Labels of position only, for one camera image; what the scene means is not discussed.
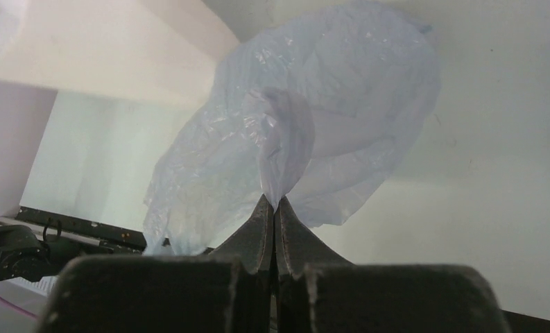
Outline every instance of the translucent blue plastic bag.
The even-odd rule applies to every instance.
[[[146,253],[202,252],[265,193],[310,227],[340,225],[394,171],[440,90],[438,59],[402,13],[356,1],[258,34],[218,66],[209,101],[157,163]]]

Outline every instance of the white wall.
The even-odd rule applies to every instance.
[[[56,92],[0,83],[0,215],[24,192]]]
[[[264,9],[272,18],[265,25],[331,2],[340,1],[279,0]],[[550,0],[391,3],[438,32],[440,100],[397,173],[343,227],[322,227],[316,233],[358,263],[469,264],[492,283],[504,309],[550,319]],[[258,31],[256,20],[247,21],[249,31]],[[240,36],[243,23],[241,17],[230,28]],[[183,124],[189,115],[177,114],[171,123]],[[64,117],[69,121],[64,126],[74,126],[74,116]],[[115,165],[123,173],[114,171],[114,177],[144,179],[129,164],[117,164],[126,156],[139,161],[118,139],[128,138],[126,129],[136,127],[130,123],[134,116],[115,112],[114,117],[110,126],[119,126],[113,131],[123,134],[101,137],[116,145],[106,148],[109,154],[118,152],[102,160],[101,170]],[[102,120],[91,123],[105,132]],[[64,137],[64,127],[52,131],[59,134],[50,140]],[[167,144],[165,139],[157,145]],[[60,160],[57,153],[44,151],[43,156],[44,165]],[[113,203],[123,215],[135,211],[137,196],[128,187],[96,179],[88,180],[89,193],[105,193],[108,205]],[[134,221],[114,223],[138,227]]]

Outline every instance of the purple wire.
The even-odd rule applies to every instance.
[[[32,318],[33,320],[37,320],[37,316],[25,309],[22,309],[21,307],[18,307],[17,305],[11,303],[10,301],[6,300],[5,298],[2,298],[0,296],[0,304],[3,305],[4,307],[7,307],[8,309],[11,309],[15,312],[17,312],[18,314],[21,314],[23,316],[26,316],[28,318]]]

